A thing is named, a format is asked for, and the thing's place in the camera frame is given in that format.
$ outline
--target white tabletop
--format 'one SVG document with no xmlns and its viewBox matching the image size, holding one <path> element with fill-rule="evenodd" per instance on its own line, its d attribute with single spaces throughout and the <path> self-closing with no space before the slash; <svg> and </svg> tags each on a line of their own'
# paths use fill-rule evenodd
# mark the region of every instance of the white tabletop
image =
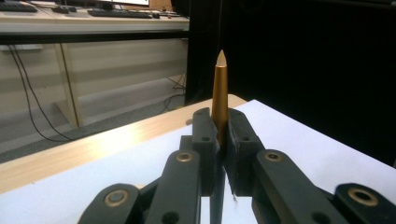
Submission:
<svg viewBox="0 0 396 224">
<path fill-rule="evenodd" d="M 394 168 L 260 102 L 236 109 L 246 114 L 266 148 L 287 153 L 316 186 L 333 193 L 339 184 L 358 183 L 396 203 Z M 189 134 L 191 126 L 8 191 L 0 195 L 0 223 L 76 223 L 100 190 L 116 183 L 146 185 L 159 177 L 168 155 L 178 149 L 180 136 Z M 251 199 L 237 198 L 235 202 L 228 185 L 224 203 L 223 223 L 256 222 Z M 207 204 L 204 198 L 201 223 L 209 223 Z"/>
</svg>

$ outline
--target pointed tip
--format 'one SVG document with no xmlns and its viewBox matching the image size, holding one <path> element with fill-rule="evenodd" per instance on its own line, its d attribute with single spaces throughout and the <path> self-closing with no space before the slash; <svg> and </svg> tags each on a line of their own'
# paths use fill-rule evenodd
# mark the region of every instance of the pointed tip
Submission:
<svg viewBox="0 0 396 224">
<path fill-rule="evenodd" d="M 218 62 L 216 63 L 216 66 L 227 66 L 227 61 L 225 60 L 225 55 L 223 50 L 220 51 L 219 57 L 218 57 Z"/>
</svg>

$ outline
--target cable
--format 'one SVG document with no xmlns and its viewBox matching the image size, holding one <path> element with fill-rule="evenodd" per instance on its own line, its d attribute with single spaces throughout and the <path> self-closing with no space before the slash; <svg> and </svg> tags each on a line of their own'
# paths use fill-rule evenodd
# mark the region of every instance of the cable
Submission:
<svg viewBox="0 0 396 224">
<path fill-rule="evenodd" d="M 26 0 L 21 0 L 21 2 L 27 3 L 29 5 L 33 5 L 35 7 L 41 7 L 41 8 L 55 8 L 55 7 L 57 7 L 57 6 L 51 5 L 51 4 L 38 4 L 38 3 L 31 2 L 31 1 L 26 1 Z"/>
<path fill-rule="evenodd" d="M 180 81 L 181 81 L 182 78 L 183 78 L 183 82 L 182 83 L 185 83 L 186 82 L 186 76 L 185 75 L 181 75 L 178 78 L 178 81 L 174 81 L 172 78 L 168 77 L 168 79 L 170 81 L 175 83 L 175 85 L 173 86 L 172 89 L 174 89 L 174 90 L 183 90 L 183 93 L 185 93 L 186 87 L 184 87 L 183 85 L 180 84 Z"/>
<path fill-rule="evenodd" d="M 166 111 L 174 110 L 174 109 L 168 107 L 171 104 L 172 99 L 175 98 L 175 97 L 184 96 L 184 95 L 185 95 L 184 93 L 183 94 L 176 94 L 176 95 L 172 95 L 172 96 L 166 98 L 163 101 L 164 108 L 163 108 L 163 110 L 160 113 L 158 113 L 158 115 L 160 115 L 160 114 L 162 114 L 163 112 L 166 112 Z"/>
<path fill-rule="evenodd" d="M 19 55 L 19 53 L 18 53 L 16 47 L 13 46 L 14 49 L 12 49 L 12 47 L 11 47 L 10 45 L 8 45 L 8 48 L 9 48 L 9 50 L 11 51 L 12 57 L 13 57 L 13 59 L 14 59 L 15 64 L 16 64 L 17 67 L 18 67 L 18 70 L 20 71 L 21 81 L 22 81 L 22 85 L 23 85 L 23 88 L 24 88 L 24 91 L 25 91 L 26 100 L 27 100 L 27 104 L 28 104 L 28 108 L 29 108 L 29 116 L 30 116 L 30 119 L 31 119 L 31 121 L 32 121 L 33 126 L 35 127 L 35 130 L 36 130 L 42 137 L 44 137 L 44 138 L 47 139 L 47 140 L 53 141 L 53 142 L 68 142 L 68 141 L 74 140 L 74 139 L 72 139 L 72 138 L 69 138 L 69 137 L 63 135 L 62 133 L 59 133 L 59 132 L 53 127 L 53 125 L 50 123 L 50 120 L 48 119 L 48 117 L 47 117 L 46 114 L 44 113 L 44 111 L 43 111 L 43 109 L 42 109 L 42 107 L 41 107 L 41 104 L 38 102 L 37 96 L 35 95 L 35 92 L 34 92 L 34 90 L 33 90 L 33 88 L 32 88 L 31 83 L 30 83 L 29 77 L 27 76 L 26 69 L 25 69 L 25 67 L 24 67 L 24 65 L 23 65 L 23 63 L 22 63 L 22 61 L 21 61 L 21 57 L 20 57 L 20 55 Z M 40 131 L 38 130 L 38 128 L 36 127 L 36 125 L 35 125 L 35 120 L 34 120 L 33 114 L 32 114 L 32 108 L 31 108 L 31 103 L 30 103 L 30 99 L 29 99 L 29 94 L 28 94 L 28 91 L 27 91 L 27 88 L 26 88 L 26 84 L 25 84 L 25 81 L 24 81 L 24 78 L 23 78 L 23 74 L 22 74 L 21 67 L 22 67 L 22 70 L 23 70 L 23 72 L 24 72 L 24 74 L 25 74 L 25 76 L 26 76 L 26 82 L 27 82 L 28 85 L 29 85 L 29 89 L 30 89 L 30 91 L 32 92 L 33 96 L 35 97 L 35 101 L 36 101 L 36 103 L 37 103 L 37 105 L 38 105 L 38 108 L 40 109 L 40 111 L 41 111 L 41 113 L 43 114 L 44 118 L 47 120 L 47 123 L 49 124 L 49 126 L 52 128 L 53 131 L 55 131 L 56 133 L 58 133 L 58 134 L 61 135 L 62 137 L 66 138 L 67 140 L 54 140 L 54 139 L 50 139 L 50 138 L 48 138 L 47 136 L 45 136 L 42 132 L 40 132 Z"/>
</svg>

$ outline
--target wooden surface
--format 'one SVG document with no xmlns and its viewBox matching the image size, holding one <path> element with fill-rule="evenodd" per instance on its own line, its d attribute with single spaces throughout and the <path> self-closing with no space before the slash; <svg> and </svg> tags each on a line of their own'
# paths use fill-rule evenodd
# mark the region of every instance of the wooden surface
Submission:
<svg viewBox="0 0 396 224">
<path fill-rule="evenodd" d="M 229 95 L 229 107 L 244 104 Z M 68 144 L 0 164 L 0 193 L 34 183 L 81 164 L 95 161 L 186 126 L 193 112 L 211 107 L 207 100 L 159 116 L 99 133 Z"/>
</svg>

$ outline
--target black backdrop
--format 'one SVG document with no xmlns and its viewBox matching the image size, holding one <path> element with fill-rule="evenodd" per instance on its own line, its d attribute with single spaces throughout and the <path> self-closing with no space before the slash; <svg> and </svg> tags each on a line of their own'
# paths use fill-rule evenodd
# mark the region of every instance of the black backdrop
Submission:
<svg viewBox="0 0 396 224">
<path fill-rule="evenodd" d="M 203 21 L 200 6 L 222 12 Z M 192 0 L 186 104 L 211 97 L 224 49 L 230 93 L 393 165 L 395 37 L 396 11 L 387 7 Z"/>
</svg>

